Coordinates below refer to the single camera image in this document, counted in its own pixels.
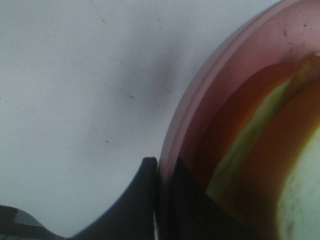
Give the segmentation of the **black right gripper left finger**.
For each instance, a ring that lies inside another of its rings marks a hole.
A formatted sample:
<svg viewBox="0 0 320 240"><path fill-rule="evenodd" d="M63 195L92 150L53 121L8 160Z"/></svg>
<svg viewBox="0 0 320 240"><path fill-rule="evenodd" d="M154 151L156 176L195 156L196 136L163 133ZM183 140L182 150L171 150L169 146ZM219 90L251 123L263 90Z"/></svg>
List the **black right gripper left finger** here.
<svg viewBox="0 0 320 240"><path fill-rule="evenodd" d="M72 240L154 240L158 162L143 158L131 183L118 200Z"/></svg>

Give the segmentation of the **grey black robot base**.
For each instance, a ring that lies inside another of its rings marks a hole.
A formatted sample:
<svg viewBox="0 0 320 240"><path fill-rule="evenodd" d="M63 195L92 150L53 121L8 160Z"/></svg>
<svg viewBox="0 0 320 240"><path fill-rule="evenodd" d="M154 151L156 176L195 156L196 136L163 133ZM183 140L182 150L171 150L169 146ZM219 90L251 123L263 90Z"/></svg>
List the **grey black robot base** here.
<svg viewBox="0 0 320 240"><path fill-rule="evenodd" d="M67 240L46 229L33 216L18 208L0 206L1 240Z"/></svg>

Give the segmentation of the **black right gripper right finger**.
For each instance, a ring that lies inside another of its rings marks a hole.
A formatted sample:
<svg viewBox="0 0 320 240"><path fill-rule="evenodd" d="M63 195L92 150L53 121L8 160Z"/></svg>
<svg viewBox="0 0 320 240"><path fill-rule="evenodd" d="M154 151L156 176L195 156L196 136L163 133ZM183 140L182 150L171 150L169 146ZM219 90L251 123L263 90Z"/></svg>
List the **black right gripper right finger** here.
<svg viewBox="0 0 320 240"><path fill-rule="evenodd" d="M263 239L216 205L180 158L173 165L160 161L157 183L156 222L160 240Z"/></svg>

